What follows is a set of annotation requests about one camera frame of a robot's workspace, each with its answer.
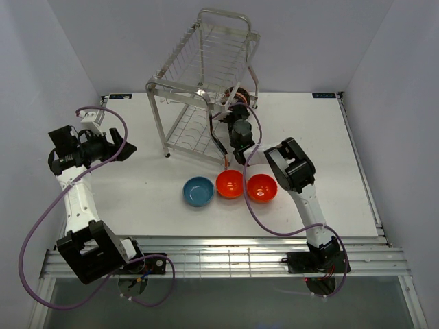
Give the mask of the brown cream-inside bowl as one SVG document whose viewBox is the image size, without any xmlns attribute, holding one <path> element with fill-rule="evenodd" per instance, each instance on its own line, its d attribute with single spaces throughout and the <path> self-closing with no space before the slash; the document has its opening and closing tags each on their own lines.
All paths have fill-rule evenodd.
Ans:
<svg viewBox="0 0 439 329">
<path fill-rule="evenodd" d="M 233 102 L 245 103 L 246 105 L 250 105 L 251 97 L 249 92 L 246 89 L 239 87 L 237 89 L 237 92 L 235 93 L 235 96 L 233 97 Z"/>
</svg>

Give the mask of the white orange patterned bowl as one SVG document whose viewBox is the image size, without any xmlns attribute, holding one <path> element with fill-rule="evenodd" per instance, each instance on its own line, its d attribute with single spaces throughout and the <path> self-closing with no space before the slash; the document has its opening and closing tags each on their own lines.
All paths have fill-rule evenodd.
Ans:
<svg viewBox="0 0 439 329">
<path fill-rule="evenodd" d="M 236 90 L 233 87 L 227 88 L 224 91 L 224 95 L 222 96 L 220 103 L 223 107 L 227 108 L 233 102 L 233 98 L 236 94 Z"/>
</svg>

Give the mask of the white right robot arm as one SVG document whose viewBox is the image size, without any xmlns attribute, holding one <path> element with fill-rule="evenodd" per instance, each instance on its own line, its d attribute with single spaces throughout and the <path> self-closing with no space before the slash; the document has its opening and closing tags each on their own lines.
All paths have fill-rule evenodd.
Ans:
<svg viewBox="0 0 439 329">
<path fill-rule="evenodd" d="M 292 137 L 278 145 L 263 147 L 261 139 L 254 142 L 252 126 L 247 121 L 254 111 L 244 102 L 233 103 L 225 120 L 229 126 L 230 146 L 235 160 L 247 169 L 250 165 L 269 165 L 277 184 L 293 199 L 303 228 L 290 233 L 275 232 L 255 221 L 266 232 L 289 237 L 306 234 L 306 252 L 289 252 L 282 259 L 290 273 L 322 273 L 327 278 L 335 273 L 351 271 L 346 248 L 324 218 L 316 195 L 316 168 L 305 151 Z"/>
</svg>

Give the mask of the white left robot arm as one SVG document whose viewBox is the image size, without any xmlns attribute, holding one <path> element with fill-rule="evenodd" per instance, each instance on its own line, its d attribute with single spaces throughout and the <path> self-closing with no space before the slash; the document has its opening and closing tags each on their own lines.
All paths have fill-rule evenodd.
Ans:
<svg viewBox="0 0 439 329">
<path fill-rule="evenodd" d="M 137 149 L 125 142 L 117 129 L 108 133 L 94 133 L 84 129 L 78 133 L 67 125 L 49 133 L 54 149 L 48 165 L 61 189 L 67 222 L 65 234 L 56 247 L 74 274 L 89 284 L 113 271 L 139 274 L 144 280 L 150 274 L 165 273 L 164 254 L 142 254 L 132 238 L 120 239 L 99 218 L 95 205 L 91 173 L 94 162 L 111 157 L 121 162 Z"/>
</svg>

